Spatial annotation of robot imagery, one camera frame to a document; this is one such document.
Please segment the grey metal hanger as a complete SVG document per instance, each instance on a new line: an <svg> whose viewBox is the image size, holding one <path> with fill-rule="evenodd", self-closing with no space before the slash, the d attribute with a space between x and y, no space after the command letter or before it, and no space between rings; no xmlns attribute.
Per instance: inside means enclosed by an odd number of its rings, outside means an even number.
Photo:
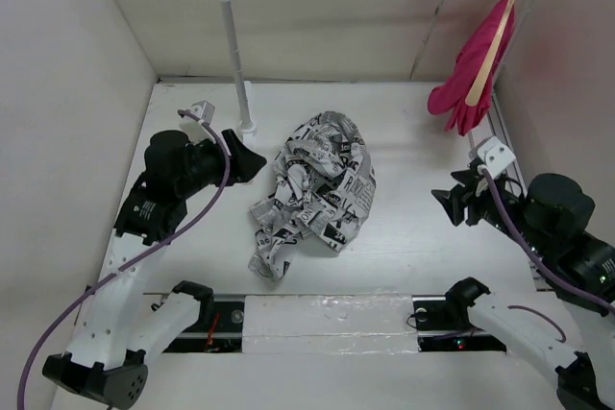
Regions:
<svg viewBox="0 0 615 410"><path fill-rule="evenodd" d="M416 73L417 73L417 70L420 67L420 63L422 61L422 58L424 57L424 54L425 54L425 52L427 50L427 47L428 47L428 44L429 44L429 42L431 40L431 35L432 35L433 30L434 30L434 28L435 28L435 26L436 26L436 24L438 22L438 17L439 17L439 14L440 14L440 10L442 9L445 1L446 0L439 0L438 1L437 5L436 5L436 7L435 7L431 17L430 17L429 27L427 28L427 30L426 30L426 32L425 32L425 34L424 34L424 36L423 36L423 38L421 40L419 49L417 50L417 53L416 53L416 55L414 57L414 61L412 63L412 67L410 69L410 73L409 73L408 79L411 82L414 80L414 78L416 76Z"/></svg>

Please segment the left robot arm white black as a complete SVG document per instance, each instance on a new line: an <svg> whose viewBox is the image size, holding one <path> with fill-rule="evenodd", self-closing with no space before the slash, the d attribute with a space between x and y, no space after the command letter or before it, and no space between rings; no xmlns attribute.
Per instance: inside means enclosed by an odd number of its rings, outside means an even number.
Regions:
<svg viewBox="0 0 615 410"><path fill-rule="evenodd" d="M132 408L144 391L148 367L188 328L214 320L211 288L188 280L140 319L142 296L167 246L202 218L185 220L188 200L212 185L247 183L266 160L233 130L193 143L186 133L155 133L144 171L120 207L101 280L82 325L62 353L47 357L42 373L65 391L113 409Z"/></svg>

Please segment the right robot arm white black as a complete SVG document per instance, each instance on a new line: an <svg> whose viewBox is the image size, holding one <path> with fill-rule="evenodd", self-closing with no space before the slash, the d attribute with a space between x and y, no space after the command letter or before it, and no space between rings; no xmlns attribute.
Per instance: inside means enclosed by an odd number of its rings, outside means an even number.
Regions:
<svg viewBox="0 0 615 410"><path fill-rule="evenodd" d="M526 192L507 191L482 164L452 174L451 190L432 190L453 225L484 221L533 262L578 326L583 350L548 339L484 283L467 277L444 295L453 326L481 329L518 353L554 387L566 409L614 406L614 248L587 232L595 203L580 185L543 173Z"/></svg>

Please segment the newspaper print trousers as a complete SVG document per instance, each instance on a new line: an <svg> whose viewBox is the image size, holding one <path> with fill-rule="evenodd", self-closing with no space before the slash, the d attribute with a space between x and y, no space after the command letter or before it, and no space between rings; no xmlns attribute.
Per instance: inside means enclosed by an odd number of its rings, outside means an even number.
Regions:
<svg viewBox="0 0 615 410"><path fill-rule="evenodd" d="M371 155L347 115L321 112L299 126L272 162L275 190L250 207L258 223L249 269L271 282L286 275L284 249L319 238L343 250L369 217L377 181Z"/></svg>

